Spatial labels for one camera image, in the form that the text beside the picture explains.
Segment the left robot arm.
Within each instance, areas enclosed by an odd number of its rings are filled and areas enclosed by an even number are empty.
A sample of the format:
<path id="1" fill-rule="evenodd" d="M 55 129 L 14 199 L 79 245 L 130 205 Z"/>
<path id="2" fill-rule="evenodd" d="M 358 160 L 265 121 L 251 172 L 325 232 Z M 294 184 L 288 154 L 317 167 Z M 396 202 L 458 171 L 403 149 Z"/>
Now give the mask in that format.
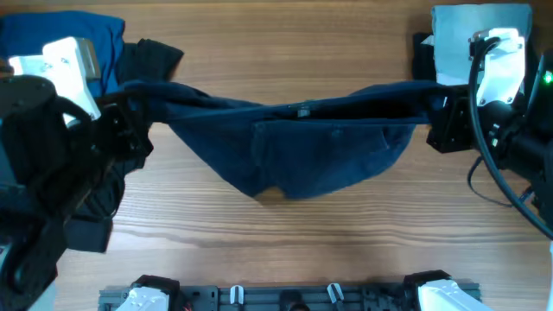
<path id="1" fill-rule="evenodd" d="M 68 250 L 103 252 L 125 175 L 153 147 L 136 90 L 96 99 L 98 118 L 42 77 L 1 81 L 1 307 L 25 310 Z"/>

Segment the navy blue shorts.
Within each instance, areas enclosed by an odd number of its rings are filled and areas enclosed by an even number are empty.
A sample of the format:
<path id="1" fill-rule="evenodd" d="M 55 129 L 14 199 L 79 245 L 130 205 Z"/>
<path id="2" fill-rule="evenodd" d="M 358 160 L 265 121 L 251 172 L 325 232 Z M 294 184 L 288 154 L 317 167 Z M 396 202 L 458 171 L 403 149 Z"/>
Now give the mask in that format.
<path id="1" fill-rule="evenodd" d="M 177 83 L 123 84 L 222 179 L 255 197 L 309 199 L 382 174 L 450 97 L 434 82 L 369 86 L 345 97 L 262 105 Z"/>

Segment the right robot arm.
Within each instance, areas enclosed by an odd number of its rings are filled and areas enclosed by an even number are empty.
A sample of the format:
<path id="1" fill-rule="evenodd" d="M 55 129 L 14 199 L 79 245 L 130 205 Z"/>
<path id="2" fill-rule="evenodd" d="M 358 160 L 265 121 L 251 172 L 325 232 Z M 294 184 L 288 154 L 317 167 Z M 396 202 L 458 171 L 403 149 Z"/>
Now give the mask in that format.
<path id="1" fill-rule="evenodd" d="M 476 149 L 499 190 L 545 237 L 552 238 L 552 51 L 531 70 L 530 94 L 477 99 L 492 48 L 474 54 L 468 84 L 431 118 L 427 143 L 440 153 Z"/>

